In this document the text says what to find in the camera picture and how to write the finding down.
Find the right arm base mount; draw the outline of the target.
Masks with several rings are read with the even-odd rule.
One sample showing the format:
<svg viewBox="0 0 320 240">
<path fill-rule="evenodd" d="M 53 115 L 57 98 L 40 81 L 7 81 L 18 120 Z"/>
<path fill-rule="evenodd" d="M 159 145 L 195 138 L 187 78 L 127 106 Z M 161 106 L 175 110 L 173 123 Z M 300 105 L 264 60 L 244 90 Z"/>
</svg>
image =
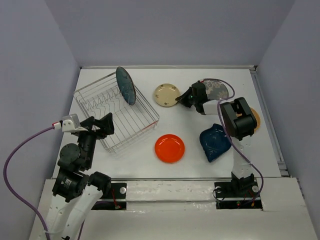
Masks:
<svg viewBox="0 0 320 240">
<path fill-rule="evenodd" d="M 217 210 L 239 210 L 239 209 L 263 209 L 258 183 L 245 187 L 243 190 L 232 188 L 230 181 L 214 183 L 212 196 L 215 199 Z"/>
</svg>

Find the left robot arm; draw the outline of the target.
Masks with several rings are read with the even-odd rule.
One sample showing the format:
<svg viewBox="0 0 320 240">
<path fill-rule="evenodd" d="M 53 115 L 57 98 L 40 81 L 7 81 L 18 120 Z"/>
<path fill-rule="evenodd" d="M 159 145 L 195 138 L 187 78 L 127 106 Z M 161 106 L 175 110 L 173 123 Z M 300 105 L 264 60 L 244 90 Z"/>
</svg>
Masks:
<svg viewBox="0 0 320 240">
<path fill-rule="evenodd" d="M 53 127 L 76 136 L 77 142 L 66 144 L 59 152 L 59 171 L 52 189 L 45 233 L 51 240 L 74 240 L 98 199 L 111 191 L 109 176 L 98 171 L 90 175 L 84 172 L 92 167 L 96 142 L 114 134 L 113 115 L 108 113 L 101 119 L 90 116 L 80 121 L 76 114 L 71 114 Z"/>
</svg>

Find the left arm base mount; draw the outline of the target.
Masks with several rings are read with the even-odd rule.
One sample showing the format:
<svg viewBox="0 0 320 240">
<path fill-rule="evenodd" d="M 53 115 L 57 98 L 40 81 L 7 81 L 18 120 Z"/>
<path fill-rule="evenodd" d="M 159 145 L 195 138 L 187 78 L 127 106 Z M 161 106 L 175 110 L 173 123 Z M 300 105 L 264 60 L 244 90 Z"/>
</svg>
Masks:
<svg viewBox="0 0 320 240">
<path fill-rule="evenodd" d="M 112 182 L 111 189 L 94 204 L 94 211 L 124 211 L 127 209 L 127 183 Z"/>
</svg>

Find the cream patterned small plate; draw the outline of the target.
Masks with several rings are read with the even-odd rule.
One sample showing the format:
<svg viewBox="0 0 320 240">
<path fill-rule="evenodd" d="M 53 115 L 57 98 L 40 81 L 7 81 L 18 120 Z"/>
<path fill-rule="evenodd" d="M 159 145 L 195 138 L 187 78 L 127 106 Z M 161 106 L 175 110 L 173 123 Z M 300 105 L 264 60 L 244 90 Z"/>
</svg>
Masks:
<svg viewBox="0 0 320 240">
<path fill-rule="evenodd" d="M 155 102 L 162 107 L 172 107 L 178 103 L 176 98 L 181 95 L 180 90 L 173 84 L 163 83 L 153 93 Z"/>
</svg>

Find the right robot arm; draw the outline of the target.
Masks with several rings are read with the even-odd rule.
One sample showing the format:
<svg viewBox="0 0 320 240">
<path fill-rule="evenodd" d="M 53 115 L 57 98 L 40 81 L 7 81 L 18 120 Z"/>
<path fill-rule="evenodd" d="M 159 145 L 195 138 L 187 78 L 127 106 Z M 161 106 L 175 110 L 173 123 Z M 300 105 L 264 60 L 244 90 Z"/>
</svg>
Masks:
<svg viewBox="0 0 320 240">
<path fill-rule="evenodd" d="M 222 139 L 233 147 L 231 181 L 219 182 L 216 192 L 224 198 L 240 197 L 246 193 L 258 197 L 263 186 L 255 181 L 253 172 L 258 168 L 247 157 L 251 153 L 251 136 L 255 133 L 258 122 L 243 97 L 229 101 L 234 94 L 218 93 L 219 88 L 229 86 L 224 80 L 205 78 L 192 84 L 175 100 L 187 108 L 194 106 L 202 115 L 217 115 L 222 128 Z"/>
</svg>

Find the teal glazed plate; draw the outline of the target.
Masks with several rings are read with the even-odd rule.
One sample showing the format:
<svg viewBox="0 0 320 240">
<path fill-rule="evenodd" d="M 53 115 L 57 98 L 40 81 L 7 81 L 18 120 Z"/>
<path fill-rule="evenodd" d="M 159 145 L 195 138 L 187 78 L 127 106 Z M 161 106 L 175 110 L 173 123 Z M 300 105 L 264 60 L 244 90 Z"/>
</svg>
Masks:
<svg viewBox="0 0 320 240">
<path fill-rule="evenodd" d="M 121 66 L 115 71 L 116 81 L 124 100 L 133 106 L 136 103 L 136 89 L 130 74 Z"/>
</svg>

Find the grey deer plate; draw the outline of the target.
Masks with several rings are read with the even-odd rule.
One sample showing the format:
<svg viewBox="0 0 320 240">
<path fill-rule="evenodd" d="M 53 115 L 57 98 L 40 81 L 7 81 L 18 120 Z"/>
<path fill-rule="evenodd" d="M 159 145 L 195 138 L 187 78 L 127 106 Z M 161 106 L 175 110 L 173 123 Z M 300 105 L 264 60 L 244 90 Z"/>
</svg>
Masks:
<svg viewBox="0 0 320 240">
<path fill-rule="evenodd" d="M 218 101 L 229 97 L 229 91 L 220 79 L 204 78 L 202 83 L 205 86 L 205 92 L 209 100 Z"/>
</svg>

